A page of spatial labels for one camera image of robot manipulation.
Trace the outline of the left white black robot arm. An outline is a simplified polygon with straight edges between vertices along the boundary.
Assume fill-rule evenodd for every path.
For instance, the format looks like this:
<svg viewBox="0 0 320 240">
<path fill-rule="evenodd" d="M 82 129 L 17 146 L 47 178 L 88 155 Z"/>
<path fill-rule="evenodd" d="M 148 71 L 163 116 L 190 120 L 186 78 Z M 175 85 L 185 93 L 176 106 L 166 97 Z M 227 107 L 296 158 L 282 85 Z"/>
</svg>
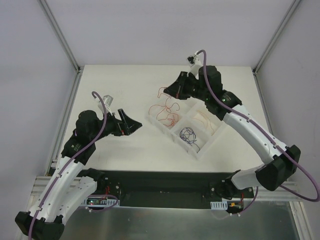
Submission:
<svg viewBox="0 0 320 240">
<path fill-rule="evenodd" d="M 91 195 L 118 203 L 116 196 L 109 195 L 105 173 L 94 168 L 85 170 L 78 184 L 70 189 L 96 150 L 96 141 L 108 135 L 129 136 L 142 127 L 142 123 L 127 116 L 123 109 L 118 113 L 120 118 L 108 111 L 102 119 L 93 110 L 78 115 L 75 129 L 45 189 L 28 211 L 20 211 L 15 217 L 15 223 L 28 239 L 60 239 L 68 219 Z"/>
</svg>

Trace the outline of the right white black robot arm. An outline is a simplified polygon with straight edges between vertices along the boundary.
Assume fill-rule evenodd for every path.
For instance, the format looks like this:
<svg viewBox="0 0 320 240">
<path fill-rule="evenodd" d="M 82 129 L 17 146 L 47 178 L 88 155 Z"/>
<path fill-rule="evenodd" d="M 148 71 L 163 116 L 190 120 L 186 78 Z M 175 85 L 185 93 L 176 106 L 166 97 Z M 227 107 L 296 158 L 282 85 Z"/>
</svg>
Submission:
<svg viewBox="0 0 320 240">
<path fill-rule="evenodd" d="M 210 113 L 238 132 L 261 158 L 262 165 L 237 170 L 226 179 L 228 196 L 237 197 L 248 187 L 274 191 L 296 172 L 301 150 L 296 145 L 287 146 L 254 123 L 241 100 L 223 89 L 221 73 L 215 66 L 201 67 L 197 76 L 182 71 L 164 93 L 179 100 L 203 101 Z"/>
</svg>

